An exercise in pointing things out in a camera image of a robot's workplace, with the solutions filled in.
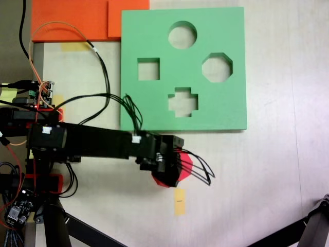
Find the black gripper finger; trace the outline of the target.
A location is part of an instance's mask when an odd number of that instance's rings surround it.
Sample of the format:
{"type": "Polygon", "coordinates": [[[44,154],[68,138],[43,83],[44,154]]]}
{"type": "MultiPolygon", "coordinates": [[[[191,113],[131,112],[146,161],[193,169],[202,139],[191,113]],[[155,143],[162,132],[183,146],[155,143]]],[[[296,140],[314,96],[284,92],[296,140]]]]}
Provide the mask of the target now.
{"type": "Polygon", "coordinates": [[[180,176],[180,168],[178,166],[167,166],[165,172],[161,175],[160,181],[168,187],[177,187],[180,176]]]}

